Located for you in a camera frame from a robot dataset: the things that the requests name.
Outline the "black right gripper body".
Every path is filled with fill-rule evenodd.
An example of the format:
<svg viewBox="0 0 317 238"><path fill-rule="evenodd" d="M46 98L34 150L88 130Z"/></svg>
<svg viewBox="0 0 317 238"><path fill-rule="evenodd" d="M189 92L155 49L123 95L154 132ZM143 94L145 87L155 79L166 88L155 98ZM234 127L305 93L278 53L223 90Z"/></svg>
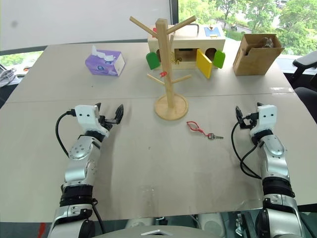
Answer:
<svg viewBox="0 0 317 238"><path fill-rule="evenodd" d="M245 116L239 120L239 126L241 129L252 129L256 126L258 116Z"/></svg>

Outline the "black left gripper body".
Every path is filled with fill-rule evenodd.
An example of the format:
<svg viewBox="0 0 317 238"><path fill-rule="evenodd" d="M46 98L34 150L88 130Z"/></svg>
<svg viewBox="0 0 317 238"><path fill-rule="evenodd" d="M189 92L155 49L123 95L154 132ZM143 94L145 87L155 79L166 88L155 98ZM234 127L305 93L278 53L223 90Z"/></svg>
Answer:
<svg viewBox="0 0 317 238"><path fill-rule="evenodd" d="M99 124L105 128L106 130L110 131L114 124L117 124L117 119L106 119L105 116L99 117Z"/></svg>

